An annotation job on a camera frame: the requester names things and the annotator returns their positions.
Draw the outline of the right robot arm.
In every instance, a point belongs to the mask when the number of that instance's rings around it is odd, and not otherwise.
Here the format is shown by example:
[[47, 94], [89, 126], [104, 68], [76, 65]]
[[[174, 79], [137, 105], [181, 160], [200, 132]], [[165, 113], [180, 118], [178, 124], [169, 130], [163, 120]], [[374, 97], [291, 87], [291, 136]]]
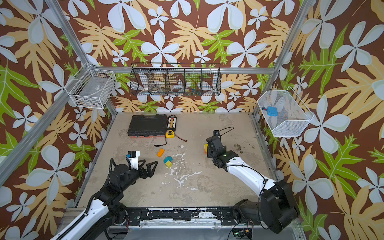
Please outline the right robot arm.
[[268, 178], [249, 166], [237, 153], [222, 144], [219, 130], [206, 139], [207, 157], [214, 165], [237, 177], [258, 197], [256, 202], [244, 199], [233, 206], [236, 224], [254, 223], [273, 233], [280, 233], [300, 214], [292, 188], [283, 180]]

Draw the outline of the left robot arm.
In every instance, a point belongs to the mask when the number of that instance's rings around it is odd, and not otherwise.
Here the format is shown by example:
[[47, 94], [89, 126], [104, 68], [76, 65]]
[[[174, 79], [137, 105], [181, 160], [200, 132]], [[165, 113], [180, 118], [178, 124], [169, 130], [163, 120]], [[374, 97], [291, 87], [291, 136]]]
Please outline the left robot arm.
[[124, 223], [127, 207], [120, 202], [124, 191], [139, 179], [151, 178], [158, 165], [157, 161], [139, 162], [138, 169], [134, 169], [131, 165], [117, 165], [111, 159], [102, 188], [92, 195], [86, 209], [52, 239], [94, 240], [111, 225]]

